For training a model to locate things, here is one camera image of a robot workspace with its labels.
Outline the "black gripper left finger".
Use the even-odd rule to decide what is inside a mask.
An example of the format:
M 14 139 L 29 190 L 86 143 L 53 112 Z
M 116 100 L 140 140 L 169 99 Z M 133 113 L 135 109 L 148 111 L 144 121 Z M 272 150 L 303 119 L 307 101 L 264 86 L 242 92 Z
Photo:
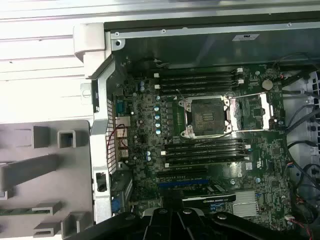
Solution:
M 74 233 L 69 240 L 169 240 L 172 233 L 173 192 L 161 191 L 161 205 L 141 215 L 123 212 Z

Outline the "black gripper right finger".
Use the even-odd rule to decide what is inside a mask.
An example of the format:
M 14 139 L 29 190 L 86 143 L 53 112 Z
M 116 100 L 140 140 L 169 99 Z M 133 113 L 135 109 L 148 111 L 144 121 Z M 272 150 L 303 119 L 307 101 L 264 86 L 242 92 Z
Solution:
M 305 240 L 292 231 L 265 228 L 228 212 L 201 215 L 172 191 L 172 238 L 174 240 Z

